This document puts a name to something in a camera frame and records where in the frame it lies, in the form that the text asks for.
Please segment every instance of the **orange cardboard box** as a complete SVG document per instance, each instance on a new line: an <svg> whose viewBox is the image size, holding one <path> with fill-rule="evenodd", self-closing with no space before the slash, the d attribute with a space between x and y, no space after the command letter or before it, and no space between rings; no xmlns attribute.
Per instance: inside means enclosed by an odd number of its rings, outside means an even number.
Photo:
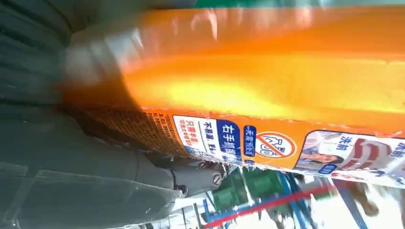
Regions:
<svg viewBox="0 0 405 229"><path fill-rule="evenodd" d="M403 6L153 12L98 43L116 64L92 55L90 79L73 47L64 99L162 153L402 187L404 24Z"/></svg>

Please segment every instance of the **blue label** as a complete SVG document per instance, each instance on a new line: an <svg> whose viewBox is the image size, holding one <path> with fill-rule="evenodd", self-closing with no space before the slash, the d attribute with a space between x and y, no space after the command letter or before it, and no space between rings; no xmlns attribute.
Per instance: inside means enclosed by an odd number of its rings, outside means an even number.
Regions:
<svg viewBox="0 0 405 229"><path fill-rule="evenodd" d="M318 171L318 173L321 173L321 174L331 174L336 168L337 168L337 165L334 165L334 164L327 164L327 165L324 165L324 166Z"/></svg>
<svg viewBox="0 0 405 229"><path fill-rule="evenodd" d="M243 152L245 156L255 156L256 127L245 125L243 128Z"/></svg>
<svg viewBox="0 0 405 229"><path fill-rule="evenodd" d="M255 162L254 162L254 161L252 161L252 160L245 160L245 164L248 164L248 165L254 165L254 164L255 164Z"/></svg>
<svg viewBox="0 0 405 229"><path fill-rule="evenodd" d="M219 147L228 158L235 158L242 161L240 149L240 130L239 127L228 120L217 120L217 131L219 138Z"/></svg>
<svg viewBox="0 0 405 229"><path fill-rule="evenodd" d="M234 164L234 165L241 165L242 164L242 159L240 157L235 157L235 156L222 156L222 159L225 162Z"/></svg>
<svg viewBox="0 0 405 229"><path fill-rule="evenodd" d="M384 171L372 171L370 173L376 174L376 177L381 177L381 176L383 176L385 174Z"/></svg>
<svg viewBox="0 0 405 229"><path fill-rule="evenodd" d="M393 157L403 157L405 155L405 144L403 142L399 143L395 150L391 153L390 156Z"/></svg>
<svg viewBox="0 0 405 229"><path fill-rule="evenodd" d="M400 183L401 185L405 185L405 179L403 179L402 177L398 177L398 178L396 179L396 181L397 181L398 183Z"/></svg>

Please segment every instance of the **printed image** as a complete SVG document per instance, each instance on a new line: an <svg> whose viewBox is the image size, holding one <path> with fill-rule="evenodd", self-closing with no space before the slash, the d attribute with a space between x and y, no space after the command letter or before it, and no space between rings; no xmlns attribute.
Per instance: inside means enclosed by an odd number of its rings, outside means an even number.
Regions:
<svg viewBox="0 0 405 229"><path fill-rule="evenodd" d="M385 138L354 135L331 131L314 131L307 135L296 168L315 171L326 164L334 164L339 170L373 170L384 173L384 169L396 157L395 143Z"/></svg>

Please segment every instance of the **red circle prohibition sign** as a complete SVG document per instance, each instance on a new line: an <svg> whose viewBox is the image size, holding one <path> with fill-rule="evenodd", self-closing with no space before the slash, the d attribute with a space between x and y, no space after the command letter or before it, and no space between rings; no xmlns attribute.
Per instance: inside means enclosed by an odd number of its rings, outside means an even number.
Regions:
<svg viewBox="0 0 405 229"><path fill-rule="evenodd" d="M268 136L268 135L272 135L272 136L278 136L281 137L283 140L286 140L290 145L291 145L291 152L289 152L288 154L283 154L279 149L275 148L273 145L269 144L264 138L263 136ZM258 141L260 141L262 144L264 144L265 146L269 147L273 152L275 152L277 155L279 155L281 158L285 158L285 157L289 157L291 155L293 155L295 153L296 150L296 146L295 143L291 140L291 138L289 138L288 136L284 135L284 134L280 134L277 132L263 132L263 133L259 133L256 135L256 139Z"/></svg>

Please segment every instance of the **red line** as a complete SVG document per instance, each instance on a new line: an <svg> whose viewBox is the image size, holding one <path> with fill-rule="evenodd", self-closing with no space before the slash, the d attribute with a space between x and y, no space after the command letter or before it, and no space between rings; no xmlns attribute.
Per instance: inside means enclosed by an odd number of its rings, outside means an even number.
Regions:
<svg viewBox="0 0 405 229"><path fill-rule="evenodd" d="M350 186L350 185L353 185L353 184L350 183L350 182L345 182L340 186ZM314 195L321 194L321 193L326 192L326 191L328 191L330 189L335 189L335 186L319 186L319 187L315 187L315 188L312 188L312 189L304 191L304 192L298 192L296 194L288 195L286 197L275 199L274 201L271 201L271 202L268 202L268 203L265 203L265 204L262 204L262 205L259 205L259 206L252 207L252 208L250 208L248 210L245 210L245 211L242 211L242 212L237 212L234 215L221 218L221 219L219 219L217 221L206 224L204 227L206 229L213 228L213 227L219 227L224 222L231 221L231 220L233 220L233 219L235 219L235 218L237 218L239 216L252 214L252 213L261 211L263 209L266 209L266 208L271 208L271 207L276 207L276 206L279 206L279 205L284 205L284 204L287 204L287 203L292 202L292 201L297 200L297 199L302 199L302 198L305 198L305 197L309 197L311 194L314 194Z"/></svg>
<svg viewBox="0 0 405 229"><path fill-rule="evenodd" d="M372 163L371 162L365 162L364 164L362 164L362 166L358 167L358 168L368 168L370 167Z"/></svg>
<svg viewBox="0 0 405 229"><path fill-rule="evenodd" d="M380 148L372 144L367 144L367 146L370 147L370 155L368 156L368 159L371 161L375 161L379 155Z"/></svg>
<svg viewBox="0 0 405 229"><path fill-rule="evenodd" d="M365 142L365 139L359 138L354 144L354 158L361 158L363 156L363 146L361 145Z"/></svg>
<svg viewBox="0 0 405 229"><path fill-rule="evenodd" d="M274 146L270 145L266 140L264 140L262 137L259 137L259 140L265 144L267 147L272 149L276 154L278 154L280 157L284 157L284 154L282 154L278 149L276 149Z"/></svg>

